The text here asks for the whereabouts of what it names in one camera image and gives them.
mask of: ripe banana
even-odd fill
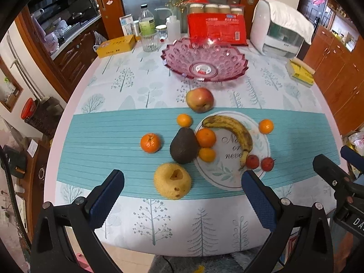
[[[252,136],[246,127],[238,120],[227,116],[210,116],[202,121],[203,127],[207,128],[223,128],[232,132],[238,139],[243,155],[240,158],[240,169],[245,166],[246,158],[253,149]]]

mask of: orange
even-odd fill
[[[148,133],[140,140],[140,146],[147,153],[155,153],[161,148],[161,139],[154,133]]]
[[[192,125],[192,118],[187,114],[179,114],[177,123],[181,127],[190,127]]]
[[[210,128],[197,131],[196,138],[202,148],[211,148],[216,143],[216,135]]]
[[[201,148],[198,152],[198,156],[202,161],[212,162],[215,160],[216,153],[211,148]]]
[[[264,119],[259,122],[259,131],[262,134],[269,134],[273,131],[273,129],[274,129],[274,124],[271,120]]]

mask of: screw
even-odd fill
[[[322,206],[322,204],[321,204],[320,202],[316,202],[316,203],[315,203],[315,207],[316,207],[317,209],[322,209],[322,208],[323,208],[323,206]]]
[[[289,199],[288,199],[288,198],[282,198],[282,199],[281,199],[281,203],[282,203],[283,205],[290,205],[290,204],[291,204],[291,202],[289,201]]]
[[[44,209],[47,209],[48,207],[50,207],[50,205],[51,205],[51,203],[50,203],[49,201],[47,201],[47,202],[44,202],[44,203],[43,203],[42,207],[43,207]]]
[[[84,197],[77,197],[74,201],[77,205],[82,204],[83,202],[85,202],[85,198]]]

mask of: pink table edge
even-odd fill
[[[75,91],[70,97],[70,100],[63,112],[61,120],[59,121],[56,134],[53,139],[52,147],[50,150],[47,170],[45,175],[45,183],[44,183],[44,201],[50,201],[53,204],[55,203],[55,194],[56,194],[56,181],[57,181],[57,173],[59,162],[61,159],[61,154],[63,150],[63,144],[66,139],[66,135],[68,132],[68,128],[70,127],[70,123],[73,117],[73,114],[77,108],[77,105],[81,99],[82,93],[87,87],[92,75],[96,71],[97,67],[100,65],[101,59],[99,57],[91,64],[91,66],[86,71],[85,75],[82,77],[81,81],[78,83]],[[331,110],[321,93],[320,89],[316,84],[312,86],[312,92],[317,98],[318,102],[321,105],[322,113],[326,115],[328,123],[330,125],[332,135],[334,136],[336,147],[338,152],[340,153],[340,149],[343,146],[342,138],[337,128],[334,116],[331,113]],[[340,157],[340,167],[348,172],[348,167],[346,161]]]

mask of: bowl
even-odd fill
[[[198,81],[233,80],[248,69],[248,60],[236,47],[212,42],[199,45],[189,38],[167,45],[161,58],[171,71]]]

